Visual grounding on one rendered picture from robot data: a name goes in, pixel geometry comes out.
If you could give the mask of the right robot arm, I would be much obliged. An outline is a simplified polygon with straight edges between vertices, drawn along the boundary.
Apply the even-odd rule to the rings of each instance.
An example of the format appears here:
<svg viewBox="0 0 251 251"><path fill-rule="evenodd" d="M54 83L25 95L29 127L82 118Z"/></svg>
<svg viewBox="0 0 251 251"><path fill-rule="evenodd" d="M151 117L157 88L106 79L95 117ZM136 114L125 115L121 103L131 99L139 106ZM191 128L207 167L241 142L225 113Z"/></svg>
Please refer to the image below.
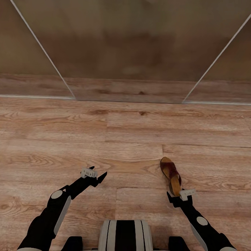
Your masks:
<svg viewBox="0 0 251 251"><path fill-rule="evenodd" d="M170 203L174 208L180 207L190 221L191 230L205 251L237 251L223 233L218 233L209 222L194 208L192 195L194 189L182 189L181 196L171 197L167 191Z"/></svg>

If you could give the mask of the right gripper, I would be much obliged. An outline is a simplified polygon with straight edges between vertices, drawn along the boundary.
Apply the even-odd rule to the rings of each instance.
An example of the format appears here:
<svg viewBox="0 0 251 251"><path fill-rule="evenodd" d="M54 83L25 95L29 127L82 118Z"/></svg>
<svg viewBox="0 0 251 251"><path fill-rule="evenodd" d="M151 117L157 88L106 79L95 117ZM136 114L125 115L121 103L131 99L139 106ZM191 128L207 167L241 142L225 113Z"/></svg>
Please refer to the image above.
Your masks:
<svg viewBox="0 0 251 251"><path fill-rule="evenodd" d="M174 208L180 207L183 212L185 212L186 208L193 207L193 199L192 196L187 196L188 200L183 201L180 197L171 197L167 191L168 199L170 203L173 203Z"/></svg>

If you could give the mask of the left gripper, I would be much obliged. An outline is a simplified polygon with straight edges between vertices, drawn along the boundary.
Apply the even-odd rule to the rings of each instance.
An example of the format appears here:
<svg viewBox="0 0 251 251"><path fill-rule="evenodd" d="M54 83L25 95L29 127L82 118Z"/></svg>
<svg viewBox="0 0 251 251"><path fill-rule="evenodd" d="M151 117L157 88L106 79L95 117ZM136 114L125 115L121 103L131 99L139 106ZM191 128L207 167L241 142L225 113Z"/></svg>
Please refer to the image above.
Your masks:
<svg viewBox="0 0 251 251"><path fill-rule="evenodd" d="M90 167L90 169L94 169L94 167ZM81 188L81 192L83 192L87 187L89 187L90 185L92 185L93 187L96 187L98 184L100 184L103 179L106 177L107 172L105 172L103 175L101 175L100 177L86 177L86 178L82 178L80 177L78 180L76 180L75 182L80 186Z"/></svg>

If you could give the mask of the robot trunk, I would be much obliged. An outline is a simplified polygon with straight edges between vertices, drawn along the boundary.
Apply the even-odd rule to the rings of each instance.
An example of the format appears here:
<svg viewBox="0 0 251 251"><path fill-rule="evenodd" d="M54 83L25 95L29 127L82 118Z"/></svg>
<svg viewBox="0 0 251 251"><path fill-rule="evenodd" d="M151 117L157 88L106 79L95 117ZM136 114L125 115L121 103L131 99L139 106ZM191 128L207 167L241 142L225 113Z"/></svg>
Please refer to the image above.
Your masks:
<svg viewBox="0 0 251 251"><path fill-rule="evenodd" d="M153 251L150 227L145 220L105 220L98 251Z"/></svg>

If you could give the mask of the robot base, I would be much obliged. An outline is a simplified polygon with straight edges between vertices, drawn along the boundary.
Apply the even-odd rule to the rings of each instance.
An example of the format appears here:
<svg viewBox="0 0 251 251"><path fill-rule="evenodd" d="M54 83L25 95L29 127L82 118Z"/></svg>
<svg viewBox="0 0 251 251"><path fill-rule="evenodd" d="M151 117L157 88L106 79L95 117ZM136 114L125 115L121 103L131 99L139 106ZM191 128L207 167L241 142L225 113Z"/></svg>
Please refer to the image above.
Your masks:
<svg viewBox="0 0 251 251"><path fill-rule="evenodd" d="M169 251L189 251L184 239L180 236L169 237ZM66 241L62 251L82 251L83 243L82 237L71 236ZM92 248L92 250L84 251L98 251L98 248ZM160 250L159 248L153 248L153 251L168 251Z"/></svg>

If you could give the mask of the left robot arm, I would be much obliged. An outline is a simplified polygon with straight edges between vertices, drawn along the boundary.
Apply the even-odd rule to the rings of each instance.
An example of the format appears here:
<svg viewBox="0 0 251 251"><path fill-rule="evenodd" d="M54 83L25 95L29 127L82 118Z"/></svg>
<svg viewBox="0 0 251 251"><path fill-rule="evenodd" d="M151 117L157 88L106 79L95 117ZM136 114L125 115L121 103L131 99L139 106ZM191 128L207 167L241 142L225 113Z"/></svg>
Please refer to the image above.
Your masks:
<svg viewBox="0 0 251 251"><path fill-rule="evenodd" d="M82 168L81 177L71 185L66 185L54 192L41 216L37 216L29 226L25 239L16 251L49 251L52 240L56 237L67 210L73 200L92 185L96 187L106 177L107 172L98 177L94 167Z"/></svg>

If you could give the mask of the sandal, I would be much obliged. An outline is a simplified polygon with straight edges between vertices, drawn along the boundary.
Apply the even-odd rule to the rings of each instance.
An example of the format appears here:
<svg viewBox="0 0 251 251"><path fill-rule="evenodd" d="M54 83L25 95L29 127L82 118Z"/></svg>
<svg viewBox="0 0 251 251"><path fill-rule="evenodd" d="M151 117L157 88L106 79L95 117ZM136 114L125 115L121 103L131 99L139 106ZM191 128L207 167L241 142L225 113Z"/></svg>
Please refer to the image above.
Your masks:
<svg viewBox="0 0 251 251"><path fill-rule="evenodd" d="M167 157L164 157L160 161L160 167L162 173L167 177L169 181L169 189L175 197L181 196L181 177L176 170L175 164Z"/></svg>

